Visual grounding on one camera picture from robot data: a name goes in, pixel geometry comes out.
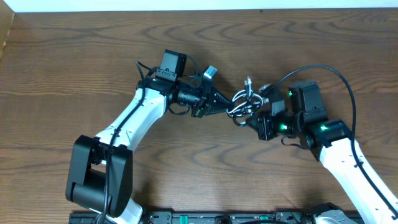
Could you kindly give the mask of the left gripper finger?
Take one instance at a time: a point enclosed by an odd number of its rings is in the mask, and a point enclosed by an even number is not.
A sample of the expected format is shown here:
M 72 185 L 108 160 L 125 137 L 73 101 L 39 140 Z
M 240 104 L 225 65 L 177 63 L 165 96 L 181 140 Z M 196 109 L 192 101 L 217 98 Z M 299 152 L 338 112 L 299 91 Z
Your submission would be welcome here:
M 233 108 L 233 105 L 227 104 L 227 105 L 222 105 L 222 104 L 217 104 L 217 105 L 208 105 L 206 107 L 205 111 L 205 116 L 213 115 L 213 114 L 218 114 L 218 113 L 225 113 L 226 110 L 229 110 Z
M 214 88 L 214 101 L 215 104 L 221 108 L 232 108 L 233 107 L 233 102 L 228 99 L 222 92 L 219 91 L 219 89 Z

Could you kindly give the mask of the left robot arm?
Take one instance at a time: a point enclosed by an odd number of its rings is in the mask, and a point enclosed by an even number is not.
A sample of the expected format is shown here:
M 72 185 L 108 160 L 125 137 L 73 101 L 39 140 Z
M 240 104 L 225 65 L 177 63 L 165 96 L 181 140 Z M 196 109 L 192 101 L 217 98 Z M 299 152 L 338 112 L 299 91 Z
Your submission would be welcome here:
M 184 106 L 194 118 L 232 108 L 213 83 L 217 69 L 197 68 L 182 80 L 189 55 L 165 50 L 158 67 L 136 62 L 140 74 L 136 92 L 124 111 L 93 137 L 81 135 L 73 144 L 65 196 L 96 212 L 91 223 L 139 223 L 143 208 L 132 194 L 133 154 L 149 128 L 170 106 Z

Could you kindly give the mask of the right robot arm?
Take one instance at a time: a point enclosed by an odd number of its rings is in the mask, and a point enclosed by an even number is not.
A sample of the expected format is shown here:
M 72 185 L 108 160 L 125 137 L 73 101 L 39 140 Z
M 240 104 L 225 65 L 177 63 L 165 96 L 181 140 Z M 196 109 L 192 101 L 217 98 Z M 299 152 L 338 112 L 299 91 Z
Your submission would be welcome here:
M 289 86 L 285 97 L 277 85 L 265 85 L 261 98 L 267 111 L 253 114 L 246 124 L 260 140 L 298 138 L 298 147 L 309 150 L 342 186 L 365 223 L 397 223 L 397 197 L 365 158 L 353 129 L 340 119 L 328 119 L 319 86 L 312 81 Z M 286 107 L 285 99 L 291 102 Z

